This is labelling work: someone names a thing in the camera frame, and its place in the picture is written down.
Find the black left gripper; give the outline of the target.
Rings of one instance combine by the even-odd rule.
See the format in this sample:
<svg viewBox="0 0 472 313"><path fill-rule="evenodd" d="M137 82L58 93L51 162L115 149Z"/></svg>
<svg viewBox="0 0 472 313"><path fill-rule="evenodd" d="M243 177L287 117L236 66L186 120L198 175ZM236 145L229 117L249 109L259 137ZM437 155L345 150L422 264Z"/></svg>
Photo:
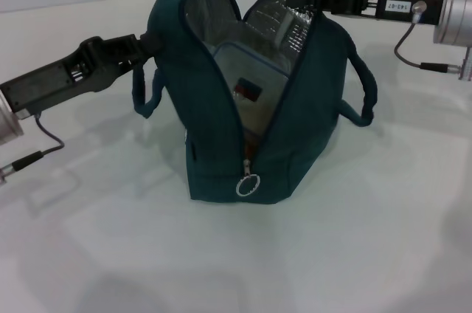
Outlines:
<svg viewBox="0 0 472 313"><path fill-rule="evenodd" d="M83 41L70 55L1 85L12 112L21 120L39 114L78 95L101 92L131 71L142 58L164 51L158 31L104 40Z"/></svg>

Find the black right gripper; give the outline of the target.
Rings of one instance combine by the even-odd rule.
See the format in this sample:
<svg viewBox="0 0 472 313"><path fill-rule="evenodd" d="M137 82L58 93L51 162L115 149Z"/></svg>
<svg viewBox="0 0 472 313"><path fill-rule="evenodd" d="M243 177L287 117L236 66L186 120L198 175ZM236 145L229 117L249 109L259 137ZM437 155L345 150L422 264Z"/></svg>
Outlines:
<svg viewBox="0 0 472 313"><path fill-rule="evenodd" d="M334 16L410 23L414 16L412 8L421 1L426 4L426 10L421 14L420 23L439 24L444 0L286 0L286 5L313 5Z"/></svg>

